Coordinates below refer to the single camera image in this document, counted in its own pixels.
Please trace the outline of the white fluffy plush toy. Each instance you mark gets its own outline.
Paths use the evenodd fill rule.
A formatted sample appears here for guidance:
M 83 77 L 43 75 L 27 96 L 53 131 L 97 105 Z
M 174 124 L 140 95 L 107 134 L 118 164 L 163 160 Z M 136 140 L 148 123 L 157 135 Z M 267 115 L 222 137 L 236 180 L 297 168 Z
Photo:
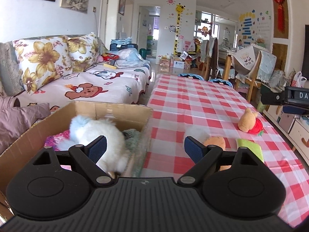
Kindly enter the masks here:
M 83 115 L 72 118 L 69 138 L 61 140 L 57 149 L 60 151 L 83 145 L 86 155 L 106 173 L 122 174 L 130 156 L 126 140 L 116 124 L 108 118 L 92 119 Z

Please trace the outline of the sofa with cartoon cover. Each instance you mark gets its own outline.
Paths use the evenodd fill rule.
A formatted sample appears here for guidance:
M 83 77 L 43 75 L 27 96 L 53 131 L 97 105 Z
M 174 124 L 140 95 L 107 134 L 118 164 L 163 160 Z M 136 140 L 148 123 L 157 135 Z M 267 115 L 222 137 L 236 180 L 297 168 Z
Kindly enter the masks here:
M 39 36 L 26 39 L 38 39 Z M 72 72 L 62 78 L 42 86 L 30 95 L 24 90 L 21 80 L 14 41 L 1 43 L 1 96 L 16 97 L 20 105 L 31 106 L 49 103 L 50 111 L 72 101 L 94 101 L 135 104 L 149 85 L 151 78 L 150 63 L 144 60 L 134 48 L 118 52 L 108 51 L 98 38 L 99 56 L 95 64 L 84 72 Z M 119 56 L 116 61 L 103 61 L 103 53 Z

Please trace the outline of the green yellow cloth item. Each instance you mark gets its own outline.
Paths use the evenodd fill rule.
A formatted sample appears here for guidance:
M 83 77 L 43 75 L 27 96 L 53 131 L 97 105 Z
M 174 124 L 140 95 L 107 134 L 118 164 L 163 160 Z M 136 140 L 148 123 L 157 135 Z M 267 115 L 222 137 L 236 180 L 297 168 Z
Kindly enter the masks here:
M 255 142 L 246 140 L 246 139 L 237 139 L 236 140 L 237 147 L 246 147 L 249 150 L 251 150 L 262 162 L 264 162 L 263 154 L 262 154 L 262 149 L 260 145 L 258 145 Z

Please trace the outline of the red white checkered tablecloth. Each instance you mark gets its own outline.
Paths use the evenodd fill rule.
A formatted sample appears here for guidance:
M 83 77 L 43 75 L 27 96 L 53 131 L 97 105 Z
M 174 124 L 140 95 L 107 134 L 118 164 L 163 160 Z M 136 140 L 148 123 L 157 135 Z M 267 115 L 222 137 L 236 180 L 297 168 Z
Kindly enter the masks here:
M 238 129 L 237 123 L 250 105 L 232 87 L 161 75 L 150 84 L 149 91 L 147 105 L 153 110 L 153 119 L 143 177 L 177 179 L 193 165 L 183 148 L 185 131 L 193 126 L 211 136 L 223 137 L 228 150 L 237 148 L 237 139 L 259 144 L 265 164 L 286 189 L 280 217 L 292 226 L 308 217 L 308 173 L 304 166 L 265 119 L 261 136 Z

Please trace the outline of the giraffe height chart sticker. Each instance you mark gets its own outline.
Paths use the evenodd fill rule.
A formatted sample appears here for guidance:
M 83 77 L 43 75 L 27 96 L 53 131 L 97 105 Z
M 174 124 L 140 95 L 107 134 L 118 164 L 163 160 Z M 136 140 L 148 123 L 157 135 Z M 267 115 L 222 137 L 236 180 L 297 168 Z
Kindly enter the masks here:
M 182 17 L 182 13 L 185 9 L 185 5 L 182 5 L 181 3 L 178 3 L 175 7 L 175 11 L 177 14 L 177 21 L 176 21 L 176 25 L 175 25 L 175 40 L 174 40 L 174 44 L 173 44 L 173 55 L 176 56 L 177 55 L 177 45 L 178 45 L 178 38 L 179 38 L 179 30 L 180 30 L 180 24 L 181 24 L 181 17 Z

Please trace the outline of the cardboard box green print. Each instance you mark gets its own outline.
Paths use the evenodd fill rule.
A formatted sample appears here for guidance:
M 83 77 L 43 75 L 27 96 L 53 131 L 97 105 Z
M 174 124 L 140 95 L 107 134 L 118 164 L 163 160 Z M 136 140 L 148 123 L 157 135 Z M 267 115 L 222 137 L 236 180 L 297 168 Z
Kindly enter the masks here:
M 152 113 L 151 108 L 143 105 L 73 101 L 32 125 L 11 146 L 1 152 L 1 222 L 5 223 L 13 216 L 5 197 L 9 181 L 43 148 L 48 136 L 68 130 L 72 118 L 77 115 L 93 119 L 110 118 L 120 131 L 138 130 L 138 143 L 130 154 L 122 176 L 140 177 L 151 141 Z

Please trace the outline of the purple grey blanket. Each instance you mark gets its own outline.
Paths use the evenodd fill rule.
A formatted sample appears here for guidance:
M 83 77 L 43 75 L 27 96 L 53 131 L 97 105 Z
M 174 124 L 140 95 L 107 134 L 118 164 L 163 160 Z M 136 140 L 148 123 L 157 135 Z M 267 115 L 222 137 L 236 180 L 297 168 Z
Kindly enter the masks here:
M 21 107 L 18 98 L 1 96 L 1 154 L 37 120 L 50 113 L 49 103 Z

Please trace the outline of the pink knitted wool hat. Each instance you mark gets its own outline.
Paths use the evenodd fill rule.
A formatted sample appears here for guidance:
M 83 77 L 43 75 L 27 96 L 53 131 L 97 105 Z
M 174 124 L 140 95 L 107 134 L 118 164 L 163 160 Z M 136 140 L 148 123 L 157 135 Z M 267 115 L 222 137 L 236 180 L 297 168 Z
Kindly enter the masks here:
M 70 139 L 70 131 L 66 130 L 57 135 L 46 138 L 44 148 L 53 148 L 55 151 L 66 151 L 74 145 Z

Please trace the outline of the red box on sofa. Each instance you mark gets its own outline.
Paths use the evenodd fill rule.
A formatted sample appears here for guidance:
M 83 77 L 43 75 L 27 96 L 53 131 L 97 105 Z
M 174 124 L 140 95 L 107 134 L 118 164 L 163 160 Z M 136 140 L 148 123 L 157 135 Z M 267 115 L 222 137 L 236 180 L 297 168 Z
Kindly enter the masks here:
M 112 54 L 112 53 L 103 53 L 102 55 L 103 61 L 106 62 L 111 62 L 111 61 L 116 61 L 119 59 L 118 55 Z

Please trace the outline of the orange plush toy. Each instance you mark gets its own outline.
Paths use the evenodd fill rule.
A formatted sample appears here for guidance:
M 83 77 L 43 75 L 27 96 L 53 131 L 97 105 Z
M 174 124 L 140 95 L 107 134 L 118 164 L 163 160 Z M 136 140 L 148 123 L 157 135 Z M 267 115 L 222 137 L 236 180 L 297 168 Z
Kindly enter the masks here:
M 183 141 L 185 141 L 186 137 L 191 136 L 194 139 L 196 139 L 198 142 L 202 143 L 204 146 L 208 146 L 208 145 L 216 145 L 221 147 L 224 151 L 226 150 L 226 143 L 223 137 L 221 136 L 211 136 L 208 132 L 207 129 L 202 128 L 202 127 L 197 127 L 197 126 L 190 126 L 186 129 L 185 133 L 184 133 L 184 138 Z M 200 158 L 194 159 L 193 158 L 193 153 L 200 153 L 201 155 L 203 155 L 203 152 L 196 150 L 196 149 L 191 149 L 188 148 L 184 145 L 185 148 L 185 152 L 187 153 L 187 155 L 192 159 L 192 161 L 194 161 L 195 163 L 197 163 Z

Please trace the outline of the wooden dining chair blue cover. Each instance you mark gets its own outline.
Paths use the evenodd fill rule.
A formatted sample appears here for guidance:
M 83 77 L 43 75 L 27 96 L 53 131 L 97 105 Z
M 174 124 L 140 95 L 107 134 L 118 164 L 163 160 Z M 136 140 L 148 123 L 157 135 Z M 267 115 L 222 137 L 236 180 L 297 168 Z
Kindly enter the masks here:
M 259 50 L 256 62 L 247 75 L 238 73 L 236 75 L 235 90 L 241 83 L 248 84 L 247 102 L 250 103 L 254 87 L 260 88 L 261 83 L 268 83 L 274 72 L 277 57 L 267 51 Z

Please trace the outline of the red chinese knot decoration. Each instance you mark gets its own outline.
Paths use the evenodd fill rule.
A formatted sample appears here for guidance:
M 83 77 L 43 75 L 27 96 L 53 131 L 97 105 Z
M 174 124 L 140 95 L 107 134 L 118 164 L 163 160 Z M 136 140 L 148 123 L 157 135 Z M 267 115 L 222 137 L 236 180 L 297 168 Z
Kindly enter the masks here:
M 278 26 L 278 31 L 281 33 L 285 32 L 285 19 L 284 19 L 284 8 L 283 8 L 283 3 L 285 0 L 273 0 L 274 2 L 277 3 L 278 8 L 277 8 L 277 26 Z

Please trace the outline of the tan bear plush strawberry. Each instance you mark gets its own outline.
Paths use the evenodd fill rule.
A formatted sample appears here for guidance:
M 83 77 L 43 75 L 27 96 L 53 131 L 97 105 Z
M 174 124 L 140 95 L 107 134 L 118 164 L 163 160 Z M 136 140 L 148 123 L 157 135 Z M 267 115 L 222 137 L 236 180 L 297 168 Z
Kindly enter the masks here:
M 257 116 L 257 112 L 252 112 L 250 108 L 246 108 L 238 122 L 238 129 L 251 135 L 261 136 L 264 128 L 262 121 Z

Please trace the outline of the wooden dining table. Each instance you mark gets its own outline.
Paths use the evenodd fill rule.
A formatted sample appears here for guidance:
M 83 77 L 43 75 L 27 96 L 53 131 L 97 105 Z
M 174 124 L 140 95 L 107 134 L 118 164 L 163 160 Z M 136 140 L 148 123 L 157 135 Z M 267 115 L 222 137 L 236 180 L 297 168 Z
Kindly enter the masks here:
M 232 80 L 235 78 L 236 71 L 235 68 L 233 67 L 233 62 L 232 62 L 232 54 L 234 54 L 234 51 L 231 50 L 225 50 L 225 49 L 219 49 L 218 51 L 218 72 L 217 75 L 219 78 L 223 78 L 224 73 L 225 73 L 225 64 L 227 61 L 227 58 L 230 57 L 230 70 L 228 73 L 228 80 Z

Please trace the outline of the white tv cabinet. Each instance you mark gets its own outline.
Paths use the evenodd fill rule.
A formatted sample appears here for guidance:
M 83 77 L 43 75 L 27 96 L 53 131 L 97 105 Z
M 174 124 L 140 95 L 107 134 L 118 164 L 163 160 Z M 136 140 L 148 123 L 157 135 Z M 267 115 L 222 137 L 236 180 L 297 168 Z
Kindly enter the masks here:
M 263 114 L 292 145 L 292 151 L 308 165 L 308 121 L 296 114 L 286 114 L 282 106 L 268 106 Z

